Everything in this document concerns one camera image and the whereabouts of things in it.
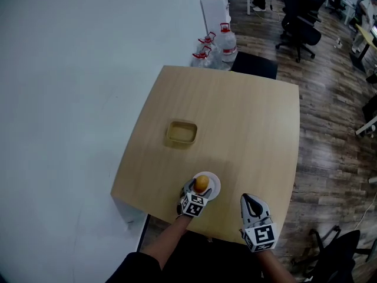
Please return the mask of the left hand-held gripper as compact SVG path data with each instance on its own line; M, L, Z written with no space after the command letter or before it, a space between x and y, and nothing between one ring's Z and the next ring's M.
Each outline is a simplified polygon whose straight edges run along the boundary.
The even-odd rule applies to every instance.
M212 189L209 188L202 196L198 193L192 192L195 179L190 179L183 186L183 190L180 192L180 199L177 204L177 215L186 215L189 217L199 217L208 203L208 198L212 193Z

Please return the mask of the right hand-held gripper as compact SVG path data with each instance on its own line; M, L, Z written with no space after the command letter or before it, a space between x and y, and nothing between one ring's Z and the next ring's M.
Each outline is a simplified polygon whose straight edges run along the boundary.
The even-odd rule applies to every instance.
M274 249L277 242L277 226L271 220L268 204L257 196L244 193L240 200L244 226L240 229L242 239L251 252ZM252 224L254 218L261 219Z

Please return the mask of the orange fruit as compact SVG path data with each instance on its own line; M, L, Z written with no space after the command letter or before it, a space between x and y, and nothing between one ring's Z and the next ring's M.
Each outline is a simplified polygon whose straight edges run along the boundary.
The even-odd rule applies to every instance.
M195 178L193 189L196 193L203 193L207 190L209 185L209 177L206 175L200 175Z

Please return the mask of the white round plate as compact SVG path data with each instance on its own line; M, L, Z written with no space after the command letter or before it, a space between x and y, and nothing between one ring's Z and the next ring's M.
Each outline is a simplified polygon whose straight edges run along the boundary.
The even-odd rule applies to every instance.
M193 179L197 179L199 176L207 176L209 179L209 184L204 192L199 193L200 196L204 196L204 193L211 189L211 194L208 196L208 201L215 199L221 190L220 179L212 172L199 172L193 176Z

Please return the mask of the person's right forearm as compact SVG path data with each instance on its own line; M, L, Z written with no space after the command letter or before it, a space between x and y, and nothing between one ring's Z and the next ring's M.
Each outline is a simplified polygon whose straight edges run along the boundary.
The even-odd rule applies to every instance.
M271 250L255 252L254 255L261 266L266 283L297 283Z

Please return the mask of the person's left forearm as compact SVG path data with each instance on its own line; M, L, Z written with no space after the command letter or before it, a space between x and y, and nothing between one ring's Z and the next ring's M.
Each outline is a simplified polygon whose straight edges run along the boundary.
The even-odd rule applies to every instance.
M192 218L187 215L179 216L156 240L147 245L142 253L156 259L160 268L163 269L191 221Z

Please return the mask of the tan rectangular box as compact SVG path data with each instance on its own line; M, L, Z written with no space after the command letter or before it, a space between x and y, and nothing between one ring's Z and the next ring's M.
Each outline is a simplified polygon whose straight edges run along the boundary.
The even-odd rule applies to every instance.
M164 144L168 147L185 149L195 143L198 127L185 120L172 120L166 128Z

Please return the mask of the person's black clothing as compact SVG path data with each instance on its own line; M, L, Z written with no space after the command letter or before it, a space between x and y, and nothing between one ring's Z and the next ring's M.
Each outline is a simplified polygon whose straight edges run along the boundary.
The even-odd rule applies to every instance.
M142 252L126 256L105 283L262 283L247 245L186 232L164 267Z

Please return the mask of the black mesh office chair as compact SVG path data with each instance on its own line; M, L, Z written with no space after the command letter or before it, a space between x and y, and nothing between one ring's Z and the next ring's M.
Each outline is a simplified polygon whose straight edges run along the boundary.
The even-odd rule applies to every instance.
M297 261L291 260L293 267L308 265L315 262L315 266L309 269L304 276L307 279L303 283L354 283L352 271L355 267L355 254L365 255L366 262L377 255L377 238L370 248L358 248L361 237L359 230L340 235L341 228L336 225L332 228L336 232L331 242L324 246L319 232L315 229L309 231L309 235L316 237L319 253L310 258Z

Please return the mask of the small clear water jug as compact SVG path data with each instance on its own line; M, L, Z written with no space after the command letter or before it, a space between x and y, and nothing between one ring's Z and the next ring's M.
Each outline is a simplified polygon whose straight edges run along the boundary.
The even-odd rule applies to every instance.
M203 46L200 51L192 54L191 66L196 68L212 68L213 58L210 55L211 48Z
M206 47L209 47L212 51L217 49L217 45L215 42L216 34L213 32L209 32L204 38L198 39L198 46L197 50L205 50Z

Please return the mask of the dark desk with white legs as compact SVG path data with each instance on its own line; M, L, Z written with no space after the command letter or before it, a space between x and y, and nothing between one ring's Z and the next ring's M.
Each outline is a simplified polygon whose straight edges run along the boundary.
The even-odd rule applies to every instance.
M362 112L366 123L356 129L355 135L362 137L368 131L374 132L372 126L377 129L377 93L362 107Z

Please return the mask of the large clear water jug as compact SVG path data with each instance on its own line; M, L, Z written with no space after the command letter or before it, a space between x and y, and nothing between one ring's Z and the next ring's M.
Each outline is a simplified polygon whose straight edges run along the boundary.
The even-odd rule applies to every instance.
M238 53L236 36L230 29L229 23L220 24L220 46L222 49L222 60L224 62L234 62Z

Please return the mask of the white water dispenser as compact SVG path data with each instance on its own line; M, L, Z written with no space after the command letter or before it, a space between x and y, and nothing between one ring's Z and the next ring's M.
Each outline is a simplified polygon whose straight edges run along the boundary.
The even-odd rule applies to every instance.
M228 0L201 0L207 31L220 33L221 23L230 23Z

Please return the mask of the yellow desk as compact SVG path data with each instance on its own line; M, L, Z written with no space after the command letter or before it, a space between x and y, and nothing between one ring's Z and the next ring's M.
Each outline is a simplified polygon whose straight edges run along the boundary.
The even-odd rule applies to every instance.
M374 42L375 37L373 36L371 32L366 31L360 25L356 24L355 26L357 27L359 33L363 36L363 39L365 40L366 45L358 56L354 54L353 52L350 52L350 59L354 67L356 67L359 71L366 73L362 60L366 52L368 51L369 47L372 47L374 50L377 51L377 46L375 45L375 42Z

